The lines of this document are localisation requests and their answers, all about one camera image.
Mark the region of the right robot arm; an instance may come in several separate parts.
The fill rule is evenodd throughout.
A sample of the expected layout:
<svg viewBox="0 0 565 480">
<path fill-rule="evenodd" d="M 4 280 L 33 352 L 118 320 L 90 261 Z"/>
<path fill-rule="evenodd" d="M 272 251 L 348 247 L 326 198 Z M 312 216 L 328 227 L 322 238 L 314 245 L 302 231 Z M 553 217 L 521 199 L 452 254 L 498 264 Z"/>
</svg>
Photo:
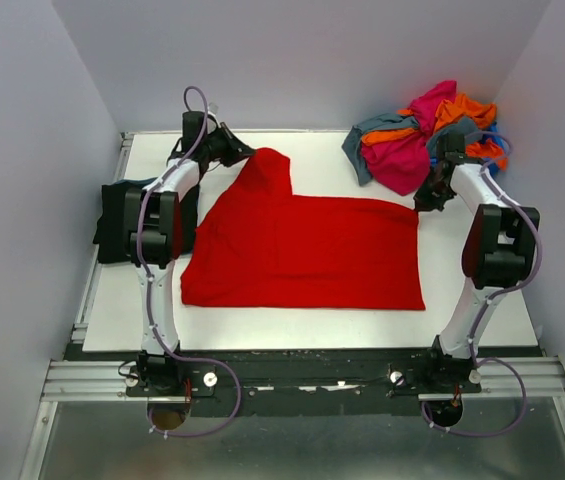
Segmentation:
<svg viewBox="0 0 565 480">
<path fill-rule="evenodd" d="M 461 255 L 463 289 L 442 332 L 424 357 L 421 379 L 442 392 L 470 378 L 479 341 L 502 299 L 527 285 L 541 262 L 539 211 L 512 200 L 490 163 L 471 157 L 460 133 L 441 135 L 437 163 L 414 195 L 416 212 L 441 211 L 459 197 L 473 215 Z"/>
</svg>

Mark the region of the red t-shirt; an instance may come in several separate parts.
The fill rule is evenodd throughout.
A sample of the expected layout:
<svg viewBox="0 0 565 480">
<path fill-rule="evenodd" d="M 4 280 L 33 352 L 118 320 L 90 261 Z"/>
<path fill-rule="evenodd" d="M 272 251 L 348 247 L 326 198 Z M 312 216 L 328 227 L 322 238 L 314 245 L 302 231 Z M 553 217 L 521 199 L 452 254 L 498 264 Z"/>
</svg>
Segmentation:
<svg viewBox="0 0 565 480">
<path fill-rule="evenodd" d="M 416 212 L 297 195 L 291 161 L 248 159 L 196 231 L 181 301 L 199 307 L 422 311 Z"/>
</svg>

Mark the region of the black t-shirt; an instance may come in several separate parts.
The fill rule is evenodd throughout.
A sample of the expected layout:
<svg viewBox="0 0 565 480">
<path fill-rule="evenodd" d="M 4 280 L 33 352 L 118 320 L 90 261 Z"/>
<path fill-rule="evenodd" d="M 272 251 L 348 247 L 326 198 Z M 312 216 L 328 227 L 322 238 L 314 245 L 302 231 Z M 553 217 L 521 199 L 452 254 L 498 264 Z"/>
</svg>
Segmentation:
<svg viewBox="0 0 565 480">
<path fill-rule="evenodd" d="M 138 186 L 115 182 L 101 186 L 102 214 L 97 221 L 93 243 L 99 246 L 98 262 L 114 264 L 128 261 L 123 246 L 123 206 L 127 191 Z M 180 201 L 184 254 L 193 251 L 198 222 L 200 186 L 192 188 Z"/>
</svg>

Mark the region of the blue t-shirt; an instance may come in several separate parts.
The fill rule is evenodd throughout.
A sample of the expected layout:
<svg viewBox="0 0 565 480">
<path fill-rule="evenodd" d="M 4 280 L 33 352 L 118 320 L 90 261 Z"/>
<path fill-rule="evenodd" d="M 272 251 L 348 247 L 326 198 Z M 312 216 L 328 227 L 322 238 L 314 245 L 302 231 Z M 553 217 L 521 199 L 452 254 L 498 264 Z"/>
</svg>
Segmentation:
<svg viewBox="0 0 565 480">
<path fill-rule="evenodd" d="M 129 183 L 139 188 L 144 188 L 147 185 L 152 184 L 156 180 L 156 177 L 146 178 L 146 179 L 122 179 L 119 183 Z"/>
</svg>

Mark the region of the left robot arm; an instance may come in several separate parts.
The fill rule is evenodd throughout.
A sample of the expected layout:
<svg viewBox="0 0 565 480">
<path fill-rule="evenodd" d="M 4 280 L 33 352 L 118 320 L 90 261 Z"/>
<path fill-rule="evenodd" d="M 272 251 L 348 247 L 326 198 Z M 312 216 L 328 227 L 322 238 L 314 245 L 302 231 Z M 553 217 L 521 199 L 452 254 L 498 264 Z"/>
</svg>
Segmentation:
<svg viewBox="0 0 565 480">
<path fill-rule="evenodd" d="M 187 111 L 166 170 L 125 194 L 123 243 L 136 268 L 143 309 L 137 372 L 142 383 L 163 395 L 176 393 L 184 380 L 174 357 L 180 339 L 173 312 L 173 273 L 176 260 L 195 242 L 200 182 L 211 164 L 230 167 L 254 153 L 214 114 Z"/>
</svg>

